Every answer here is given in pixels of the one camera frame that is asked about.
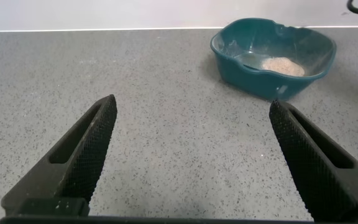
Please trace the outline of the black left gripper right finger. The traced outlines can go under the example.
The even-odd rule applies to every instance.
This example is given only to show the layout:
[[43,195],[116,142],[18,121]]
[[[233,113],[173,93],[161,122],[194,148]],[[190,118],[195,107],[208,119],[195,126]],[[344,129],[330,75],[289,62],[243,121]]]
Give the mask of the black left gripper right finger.
[[269,118],[314,221],[358,223],[358,160],[285,101],[272,101]]

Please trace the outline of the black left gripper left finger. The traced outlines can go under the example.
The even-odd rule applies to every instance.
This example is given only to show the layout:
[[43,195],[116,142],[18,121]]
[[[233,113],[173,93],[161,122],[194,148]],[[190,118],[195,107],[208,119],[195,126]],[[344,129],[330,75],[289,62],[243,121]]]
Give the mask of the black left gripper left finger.
[[95,104],[2,198],[7,216],[28,199],[80,198],[89,203],[117,118],[114,95]]

